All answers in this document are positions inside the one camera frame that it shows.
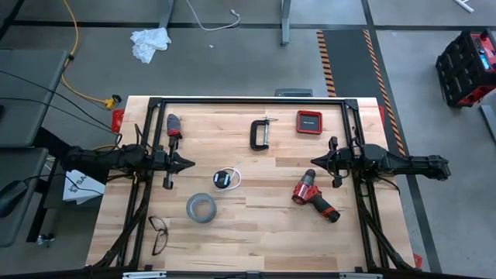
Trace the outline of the white crumpled cloth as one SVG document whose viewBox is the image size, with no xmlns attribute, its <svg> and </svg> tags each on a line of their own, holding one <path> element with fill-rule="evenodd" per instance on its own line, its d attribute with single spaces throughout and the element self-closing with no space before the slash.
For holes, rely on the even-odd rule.
<svg viewBox="0 0 496 279">
<path fill-rule="evenodd" d="M 133 42 L 133 56 L 145 64 L 150 63 L 157 50 L 167 50 L 171 44 L 171 39 L 164 27 L 134 31 L 130 39 Z"/>
</svg>

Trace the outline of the grey side desk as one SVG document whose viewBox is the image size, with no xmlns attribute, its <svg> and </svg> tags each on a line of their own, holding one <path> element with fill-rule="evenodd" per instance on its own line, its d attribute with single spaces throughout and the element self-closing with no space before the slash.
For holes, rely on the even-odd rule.
<svg viewBox="0 0 496 279">
<path fill-rule="evenodd" d="M 0 149 L 0 191 L 19 181 L 26 185 L 12 211 L 4 217 L 0 214 L 0 247 L 16 241 L 47 156 L 44 148 Z"/>
<path fill-rule="evenodd" d="M 63 50 L 0 50 L 0 148 L 33 144 L 66 59 Z"/>
</svg>

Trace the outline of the black computer mouse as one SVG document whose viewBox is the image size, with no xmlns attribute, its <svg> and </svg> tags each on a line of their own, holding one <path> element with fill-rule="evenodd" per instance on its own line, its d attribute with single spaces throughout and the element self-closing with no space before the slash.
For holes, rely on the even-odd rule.
<svg viewBox="0 0 496 279">
<path fill-rule="evenodd" d="M 12 181 L 0 190 L 0 218 L 7 217 L 14 210 L 27 189 L 25 181 Z"/>
</svg>

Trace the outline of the grey box behind table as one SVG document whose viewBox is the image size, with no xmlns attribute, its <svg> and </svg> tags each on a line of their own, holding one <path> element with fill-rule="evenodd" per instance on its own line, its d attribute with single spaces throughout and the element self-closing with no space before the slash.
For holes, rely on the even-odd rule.
<svg viewBox="0 0 496 279">
<path fill-rule="evenodd" d="M 313 90 L 307 88 L 278 88 L 274 93 L 275 97 L 289 97 L 289 98 L 299 98 L 299 97 L 312 97 Z"/>
</svg>

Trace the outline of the grey desk leg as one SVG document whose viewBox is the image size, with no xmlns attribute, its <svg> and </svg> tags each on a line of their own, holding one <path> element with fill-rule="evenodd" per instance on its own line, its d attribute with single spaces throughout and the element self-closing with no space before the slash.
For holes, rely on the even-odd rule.
<svg viewBox="0 0 496 279">
<path fill-rule="evenodd" d="M 159 20 L 159 27 L 160 28 L 167 28 L 172 12 L 174 9 L 174 4 L 175 0 L 160 0 L 159 4 L 159 12 L 160 12 L 160 20 Z"/>
<path fill-rule="evenodd" d="M 281 0 L 281 45 L 287 46 L 290 42 L 290 15 L 291 0 Z"/>
</svg>

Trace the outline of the grey red work glove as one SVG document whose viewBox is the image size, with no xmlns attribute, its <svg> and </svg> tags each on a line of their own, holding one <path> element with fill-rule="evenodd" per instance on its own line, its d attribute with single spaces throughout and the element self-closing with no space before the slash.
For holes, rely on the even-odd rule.
<svg viewBox="0 0 496 279">
<path fill-rule="evenodd" d="M 175 114 L 167 116 L 167 135 L 177 139 L 182 139 L 181 121 Z"/>
</svg>

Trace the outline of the clear safety glasses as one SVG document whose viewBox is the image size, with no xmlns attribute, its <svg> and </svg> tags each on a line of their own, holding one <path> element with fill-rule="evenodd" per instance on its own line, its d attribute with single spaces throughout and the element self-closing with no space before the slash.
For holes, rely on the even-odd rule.
<svg viewBox="0 0 496 279">
<path fill-rule="evenodd" d="M 167 246 L 169 236 L 167 224 L 163 219 L 156 216 L 149 216 L 148 221 L 153 230 L 157 233 L 152 250 L 152 255 L 157 256 L 161 254 Z"/>
</svg>

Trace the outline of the black C-clamp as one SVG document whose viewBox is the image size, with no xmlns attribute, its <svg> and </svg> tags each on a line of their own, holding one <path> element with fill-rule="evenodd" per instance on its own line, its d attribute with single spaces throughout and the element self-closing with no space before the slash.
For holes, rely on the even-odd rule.
<svg viewBox="0 0 496 279">
<path fill-rule="evenodd" d="M 277 121 L 278 118 L 265 116 L 263 120 L 255 120 L 251 123 L 250 126 L 250 148 L 254 151 L 262 151 L 268 150 L 268 134 L 269 134 L 269 125 L 271 121 Z M 263 143 L 261 145 L 257 144 L 257 129 L 259 126 L 264 127 L 263 131 Z"/>
</svg>

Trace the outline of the grey duct tape roll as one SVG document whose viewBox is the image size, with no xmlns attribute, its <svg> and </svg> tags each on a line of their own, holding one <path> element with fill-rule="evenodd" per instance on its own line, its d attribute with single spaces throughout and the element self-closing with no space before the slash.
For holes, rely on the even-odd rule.
<svg viewBox="0 0 496 279">
<path fill-rule="evenodd" d="M 208 204 L 208 211 L 204 215 L 199 215 L 195 212 L 195 207 L 202 202 L 206 202 Z M 193 221 L 197 223 L 208 223 L 215 218 L 217 206 L 214 199 L 209 194 L 197 193 L 188 199 L 186 204 L 186 212 Z"/>
</svg>

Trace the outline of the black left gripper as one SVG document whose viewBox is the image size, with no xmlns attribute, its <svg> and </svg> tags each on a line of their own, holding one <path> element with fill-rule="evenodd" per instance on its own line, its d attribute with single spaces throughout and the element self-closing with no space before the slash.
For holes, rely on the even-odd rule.
<svg viewBox="0 0 496 279">
<path fill-rule="evenodd" d="M 173 175 L 173 165 L 174 165 L 174 154 L 177 151 L 178 147 L 178 138 L 176 136 L 172 136 L 169 138 L 167 148 L 164 148 L 162 145 L 158 144 L 153 149 L 153 165 L 156 171 L 165 171 L 166 175 L 163 182 L 163 188 L 167 190 L 172 190 L 174 182 L 172 180 Z M 194 161 L 183 158 L 179 153 L 176 153 L 176 161 L 181 165 L 176 170 L 176 174 L 187 170 L 195 165 Z"/>
</svg>

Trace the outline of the hazard striped floor mat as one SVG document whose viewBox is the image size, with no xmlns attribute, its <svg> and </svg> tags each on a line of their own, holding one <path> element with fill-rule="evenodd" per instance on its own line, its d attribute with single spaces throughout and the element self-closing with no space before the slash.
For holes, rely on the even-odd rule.
<svg viewBox="0 0 496 279">
<path fill-rule="evenodd" d="M 324 88 L 317 96 L 356 100 L 367 143 L 408 155 L 398 113 L 386 82 L 384 63 L 368 29 L 318 30 Z M 379 105 L 384 106 L 381 118 Z"/>
</svg>

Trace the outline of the red black cordless drill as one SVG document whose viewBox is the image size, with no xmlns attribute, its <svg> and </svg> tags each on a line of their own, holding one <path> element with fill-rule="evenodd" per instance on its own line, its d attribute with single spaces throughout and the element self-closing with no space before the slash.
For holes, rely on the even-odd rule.
<svg viewBox="0 0 496 279">
<path fill-rule="evenodd" d="M 315 210 L 331 223 L 340 218 L 340 213 L 323 197 L 315 184 L 315 170 L 307 169 L 300 181 L 294 187 L 291 200 L 299 205 L 312 204 Z"/>
</svg>

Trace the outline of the red black tool box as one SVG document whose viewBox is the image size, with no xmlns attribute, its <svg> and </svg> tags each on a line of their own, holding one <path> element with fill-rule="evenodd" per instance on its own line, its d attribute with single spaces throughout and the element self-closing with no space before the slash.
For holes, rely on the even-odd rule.
<svg viewBox="0 0 496 279">
<path fill-rule="evenodd" d="M 446 104 L 471 107 L 496 90 L 496 38 L 490 29 L 460 33 L 437 57 Z"/>
</svg>

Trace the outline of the black cord spool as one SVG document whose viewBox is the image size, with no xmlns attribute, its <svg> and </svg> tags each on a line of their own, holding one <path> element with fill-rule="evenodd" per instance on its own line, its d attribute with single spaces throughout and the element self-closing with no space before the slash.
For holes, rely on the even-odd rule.
<svg viewBox="0 0 496 279">
<path fill-rule="evenodd" d="M 226 189 L 230 185 L 231 176 L 227 171 L 219 170 L 213 176 L 213 183 L 219 189 Z"/>
</svg>

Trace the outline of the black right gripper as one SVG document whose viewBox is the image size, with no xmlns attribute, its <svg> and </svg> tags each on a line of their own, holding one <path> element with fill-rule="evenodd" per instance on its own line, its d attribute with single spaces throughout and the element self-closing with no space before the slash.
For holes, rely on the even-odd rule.
<svg viewBox="0 0 496 279">
<path fill-rule="evenodd" d="M 340 188 L 343 179 L 349 177 L 352 169 L 357 167 L 358 156 L 352 147 L 338 149 L 338 139 L 332 136 L 329 140 L 329 152 L 312 159 L 311 163 L 329 172 L 333 177 L 332 187 Z"/>
</svg>

